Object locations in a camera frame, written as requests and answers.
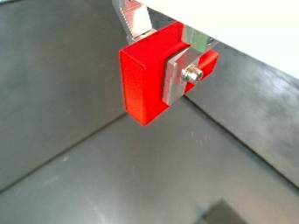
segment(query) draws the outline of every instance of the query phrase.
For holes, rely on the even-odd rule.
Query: gray floor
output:
[[[299,186],[299,80],[219,44],[216,71],[188,96]]]
[[[0,196],[0,223],[191,223],[226,200],[248,223],[296,224],[299,192],[182,99],[127,115]]]
[[[109,0],[0,6],[0,191],[124,113]]]

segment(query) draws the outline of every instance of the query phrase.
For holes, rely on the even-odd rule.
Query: screw head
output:
[[[196,66],[191,65],[183,69],[182,77],[187,82],[195,85],[202,78],[202,70]]]

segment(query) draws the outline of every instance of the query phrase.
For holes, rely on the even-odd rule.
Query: red plastic part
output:
[[[127,113],[147,125],[168,108],[163,102],[167,60],[188,45],[182,42],[183,24],[175,22],[120,51]],[[203,78],[211,73],[218,53],[200,56]]]

